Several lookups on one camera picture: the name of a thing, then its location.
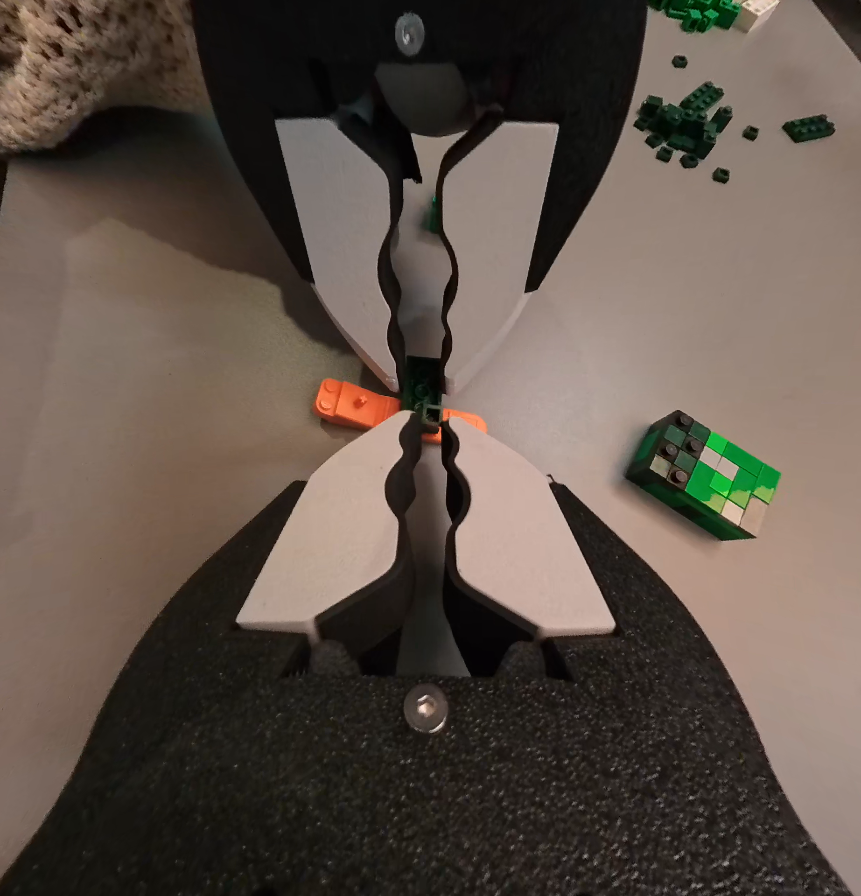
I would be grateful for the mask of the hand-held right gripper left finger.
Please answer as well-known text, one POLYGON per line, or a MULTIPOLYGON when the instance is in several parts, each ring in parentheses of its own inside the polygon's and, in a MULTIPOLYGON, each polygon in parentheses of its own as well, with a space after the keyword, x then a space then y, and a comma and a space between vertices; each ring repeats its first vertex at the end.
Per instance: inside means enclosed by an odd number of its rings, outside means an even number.
POLYGON ((298 483, 236 625, 335 642, 363 674, 394 674, 414 598, 405 517, 417 463, 418 416, 403 410, 298 483))

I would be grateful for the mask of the person's left forearm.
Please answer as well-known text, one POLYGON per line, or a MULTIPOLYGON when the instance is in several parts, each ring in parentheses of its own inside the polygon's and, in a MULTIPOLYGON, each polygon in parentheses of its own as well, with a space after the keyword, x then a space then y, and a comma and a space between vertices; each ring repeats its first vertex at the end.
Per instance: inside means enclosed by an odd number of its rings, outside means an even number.
POLYGON ((111 107, 212 110, 187 1, 0 1, 0 157, 111 107))

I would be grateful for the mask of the dark green lego plate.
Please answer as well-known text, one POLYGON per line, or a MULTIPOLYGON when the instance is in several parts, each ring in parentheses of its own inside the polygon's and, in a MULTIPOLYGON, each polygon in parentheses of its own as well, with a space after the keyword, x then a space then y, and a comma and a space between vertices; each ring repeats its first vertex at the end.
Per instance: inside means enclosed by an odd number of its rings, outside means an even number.
POLYGON ((445 378, 438 357, 406 356, 402 386, 402 409, 415 413, 421 402, 443 407, 445 378))

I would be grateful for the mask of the orange lego brick separator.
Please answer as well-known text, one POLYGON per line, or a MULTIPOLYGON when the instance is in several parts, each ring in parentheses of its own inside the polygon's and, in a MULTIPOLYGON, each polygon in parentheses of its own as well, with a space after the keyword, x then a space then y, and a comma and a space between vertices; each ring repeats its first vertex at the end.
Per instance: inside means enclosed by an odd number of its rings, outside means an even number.
MULTIPOLYGON (((398 398, 331 378, 323 380, 313 406, 314 413, 322 420, 359 430, 378 427, 401 409, 402 401, 398 398)), ((450 418, 461 419, 483 433, 488 431, 487 423, 481 417, 443 407, 443 421, 450 418)))

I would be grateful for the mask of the pile of dark green lego bricks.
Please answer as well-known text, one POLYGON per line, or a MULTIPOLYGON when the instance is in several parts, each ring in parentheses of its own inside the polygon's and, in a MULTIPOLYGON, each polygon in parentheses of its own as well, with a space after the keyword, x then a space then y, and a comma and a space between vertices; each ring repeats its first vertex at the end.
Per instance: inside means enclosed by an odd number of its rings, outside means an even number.
POLYGON ((698 168, 713 152, 735 118, 734 107, 721 103, 724 89, 705 81, 679 103, 649 95, 639 106, 633 128, 655 152, 656 160, 679 161, 683 170, 698 168))

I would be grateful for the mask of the pile of bright green lego bricks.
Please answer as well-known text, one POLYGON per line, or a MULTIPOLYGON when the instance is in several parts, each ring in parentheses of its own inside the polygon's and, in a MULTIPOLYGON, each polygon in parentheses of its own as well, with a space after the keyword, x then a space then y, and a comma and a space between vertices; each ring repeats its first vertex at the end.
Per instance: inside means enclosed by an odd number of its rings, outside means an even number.
POLYGON ((656 12, 677 21, 683 32, 704 34, 714 28, 749 33, 768 20, 779 1, 647 1, 656 12))

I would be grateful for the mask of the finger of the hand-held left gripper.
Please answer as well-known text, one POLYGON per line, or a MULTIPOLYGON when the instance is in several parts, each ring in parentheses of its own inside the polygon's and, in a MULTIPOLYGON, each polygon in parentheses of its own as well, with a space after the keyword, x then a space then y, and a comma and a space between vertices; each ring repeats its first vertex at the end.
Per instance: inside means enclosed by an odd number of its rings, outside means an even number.
POLYGON ((309 281, 358 356, 392 392, 420 316, 417 227, 406 184, 421 182, 412 135, 391 112, 277 118, 309 281))
POLYGON ((436 196, 452 268, 441 350, 449 394, 489 362, 534 291, 527 279, 558 135, 557 123, 485 116, 440 164, 436 196))

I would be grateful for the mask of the single dark green lego brick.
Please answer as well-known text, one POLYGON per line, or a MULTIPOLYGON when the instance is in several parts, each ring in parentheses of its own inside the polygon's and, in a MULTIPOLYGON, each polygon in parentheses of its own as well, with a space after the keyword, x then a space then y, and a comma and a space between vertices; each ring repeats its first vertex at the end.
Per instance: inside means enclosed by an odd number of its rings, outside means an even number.
POLYGON ((827 114, 818 114, 790 119, 782 124, 782 130, 795 144, 801 144, 833 136, 836 125, 827 114))

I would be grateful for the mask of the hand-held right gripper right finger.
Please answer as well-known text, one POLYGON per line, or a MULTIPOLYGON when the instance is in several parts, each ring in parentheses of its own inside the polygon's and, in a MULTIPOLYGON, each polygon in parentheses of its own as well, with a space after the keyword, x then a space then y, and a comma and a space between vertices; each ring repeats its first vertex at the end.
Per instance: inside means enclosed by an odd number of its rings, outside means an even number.
POLYGON ((441 431, 450 517, 443 606, 474 678, 514 644, 610 637, 614 616, 548 477, 459 418, 441 431))

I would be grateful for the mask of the large green mosaic lego block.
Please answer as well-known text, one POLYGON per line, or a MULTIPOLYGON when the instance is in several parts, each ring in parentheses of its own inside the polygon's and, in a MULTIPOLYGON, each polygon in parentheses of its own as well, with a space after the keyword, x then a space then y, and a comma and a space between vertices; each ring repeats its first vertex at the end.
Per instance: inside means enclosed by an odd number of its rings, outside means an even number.
POLYGON ((719 541, 755 539, 781 473, 681 409, 652 423, 625 478, 719 541))

